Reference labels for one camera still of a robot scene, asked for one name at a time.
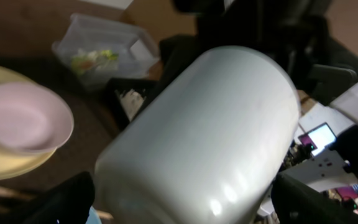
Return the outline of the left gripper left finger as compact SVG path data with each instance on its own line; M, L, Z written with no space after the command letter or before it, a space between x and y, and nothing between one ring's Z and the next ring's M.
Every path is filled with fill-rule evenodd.
M95 199L89 172L81 172L60 185L0 217L8 224L85 224Z

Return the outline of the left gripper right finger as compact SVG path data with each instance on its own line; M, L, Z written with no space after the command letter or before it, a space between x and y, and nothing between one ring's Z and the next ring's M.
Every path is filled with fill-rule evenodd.
M286 174L273 182L271 198L281 224L358 224L358 215Z

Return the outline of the pink small bowl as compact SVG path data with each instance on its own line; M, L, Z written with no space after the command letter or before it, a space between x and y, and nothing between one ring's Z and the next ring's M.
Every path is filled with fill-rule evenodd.
M71 137L74 117L67 103L42 85L0 84L0 146L18 154L41 154Z

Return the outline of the white cup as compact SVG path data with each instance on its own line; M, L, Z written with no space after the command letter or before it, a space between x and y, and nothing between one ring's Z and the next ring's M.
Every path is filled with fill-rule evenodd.
M97 199L118 223L250 223L299 117L295 86L270 57L211 49L101 153Z

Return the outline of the rice and shell waste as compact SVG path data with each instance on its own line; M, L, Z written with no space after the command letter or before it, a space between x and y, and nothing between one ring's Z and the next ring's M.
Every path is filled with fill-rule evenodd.
M122 92L116 90L116 95L128 120L132 121L144 102L142 95L134 89Z

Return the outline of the green snack wrapper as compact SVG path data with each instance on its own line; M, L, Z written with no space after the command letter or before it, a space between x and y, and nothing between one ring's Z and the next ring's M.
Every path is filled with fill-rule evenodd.
M112 50L85 51L78 49L71 57L70 67L77 75L102 70L117 70L119 54Z

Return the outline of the light blue bowl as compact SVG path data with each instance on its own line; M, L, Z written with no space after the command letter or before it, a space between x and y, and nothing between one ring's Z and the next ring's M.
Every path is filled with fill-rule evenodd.
M102 224L101 219L93 207L89 209L88 219L85 224Z

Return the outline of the wooden chopstick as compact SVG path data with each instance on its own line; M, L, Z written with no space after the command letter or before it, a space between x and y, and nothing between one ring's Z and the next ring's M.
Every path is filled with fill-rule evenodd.
M29 200L36 198L36 196L33 194L20 192L18 190L9 189L6 187L1 187L1 186L0 186L0 197L14 198L14 199L23 200L23 201L29 201Z

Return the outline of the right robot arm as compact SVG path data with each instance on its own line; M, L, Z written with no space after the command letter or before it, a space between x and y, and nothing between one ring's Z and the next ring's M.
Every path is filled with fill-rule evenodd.
M209 49L248 47L276 61L297 89L358 125L358 56L330 34L329 1L174 0L173 6L196 17L196 34L161 41L164 85Z

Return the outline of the black waste tray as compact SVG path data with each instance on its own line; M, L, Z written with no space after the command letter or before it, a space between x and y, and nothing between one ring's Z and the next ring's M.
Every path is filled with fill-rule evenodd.
M135 118L157 81L146 79L112 78L107 82L102 99L122 131Z

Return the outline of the brown serving tray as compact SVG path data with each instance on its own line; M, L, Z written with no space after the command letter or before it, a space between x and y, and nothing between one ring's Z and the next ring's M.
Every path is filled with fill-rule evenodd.
M118 131L114 123L100 119L96 103L71 72L54 57L0 57L0 66L19 72L60 95L75 120L70 140L47 162L26 174L0 180L0 186L43 192L82 171L93 173L98 155Z

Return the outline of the laptop with lit screen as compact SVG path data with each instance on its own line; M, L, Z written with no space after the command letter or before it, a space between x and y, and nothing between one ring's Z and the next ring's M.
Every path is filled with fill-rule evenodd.
M328 123L322 123L307 133L298 136L298 140L302 145L311 145L312 156L317 156L323 152L327 147L334 143L336 139L337 137Z

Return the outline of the yellow round plate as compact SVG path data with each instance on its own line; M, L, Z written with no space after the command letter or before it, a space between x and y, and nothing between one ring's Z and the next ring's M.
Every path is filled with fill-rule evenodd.
M18 72L0 66L0 84L10 82L35 83ZM0 180L30 172L44 164L54 153L52 150L42 154L15 154L0 146Z

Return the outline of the clear plastic bin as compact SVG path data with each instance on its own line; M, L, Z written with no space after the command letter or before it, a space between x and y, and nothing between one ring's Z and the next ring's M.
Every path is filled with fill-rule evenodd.
M71 15L52 51L90 91L112 78L145 78L159 61L158 47L143 28L84 14Z

